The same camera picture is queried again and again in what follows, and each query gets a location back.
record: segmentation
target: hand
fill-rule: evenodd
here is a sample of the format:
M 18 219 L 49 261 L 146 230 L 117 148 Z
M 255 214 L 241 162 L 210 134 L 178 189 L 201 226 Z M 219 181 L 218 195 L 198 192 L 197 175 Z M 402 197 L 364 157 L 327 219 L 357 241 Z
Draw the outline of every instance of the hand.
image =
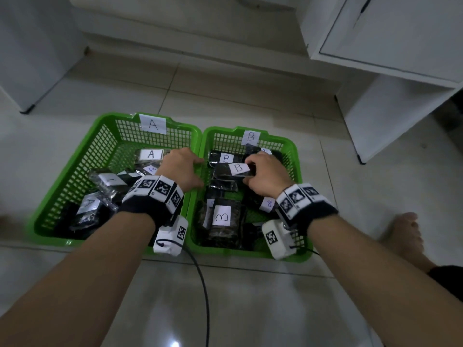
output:
M 166 155 L 155 175 L 164 175 L 173 180 L 184 193 L 204 186 L 203 181 L 194 173 L 193 164 L 204 162 L 188 147 L 172 150 Z
M 259 151 L 246 158 L 245 163 L 256 165 L 256 176 L 243 182 L 258 195 L 277 198 L 287 187 L 294 185 L 286 168 L 275 156 Z

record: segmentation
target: left hand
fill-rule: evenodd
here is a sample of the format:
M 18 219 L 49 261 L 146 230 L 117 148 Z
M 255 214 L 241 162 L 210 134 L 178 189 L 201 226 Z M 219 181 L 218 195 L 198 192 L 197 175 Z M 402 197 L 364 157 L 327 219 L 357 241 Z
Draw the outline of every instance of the left hand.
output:
M 204 159 L 195 155 L 188 147 L 172 150 L 166 155 L 155 175 L 164 175 L 173 180 L 184 193 L 204 186 L 194 173 L 193 164 L 203 163 Z

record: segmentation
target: forearm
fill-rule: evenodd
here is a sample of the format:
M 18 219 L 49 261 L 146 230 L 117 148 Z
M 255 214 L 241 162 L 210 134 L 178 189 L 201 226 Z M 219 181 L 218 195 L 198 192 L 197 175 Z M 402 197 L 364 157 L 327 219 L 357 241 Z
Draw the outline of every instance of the forearm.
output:
M 387 346 L 461 344 L 463 304 L 425 273 L 337 215 L 313 221 L 308 235 Z
M 121 212 L 70 253 L 0 319 L 2 346 L 99 346 L 154 233 Z

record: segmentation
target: cabinet door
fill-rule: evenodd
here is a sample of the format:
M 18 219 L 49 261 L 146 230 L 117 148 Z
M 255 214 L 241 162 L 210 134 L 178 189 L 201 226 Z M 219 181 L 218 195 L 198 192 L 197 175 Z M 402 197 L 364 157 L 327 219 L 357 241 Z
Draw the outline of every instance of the cabinet door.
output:
M 463 81 L 463 0 L 366 2 L 346 0 L 320 53 Z

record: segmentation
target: leg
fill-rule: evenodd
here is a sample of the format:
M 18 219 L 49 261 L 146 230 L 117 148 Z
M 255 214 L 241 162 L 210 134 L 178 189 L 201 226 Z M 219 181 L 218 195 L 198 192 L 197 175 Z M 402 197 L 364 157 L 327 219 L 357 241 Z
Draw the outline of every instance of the leg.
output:
M 457 266 L 439 267 L 429 260 L 423 251 L 423 239 L 416 220 L 416 213 L 398 215 L 392 225 L 392 232 L 383 244 L 392 252 L 427 273 L 452 295 L 463 302 L 463 284 L 458 278 L 463 276 L 463 268 Z

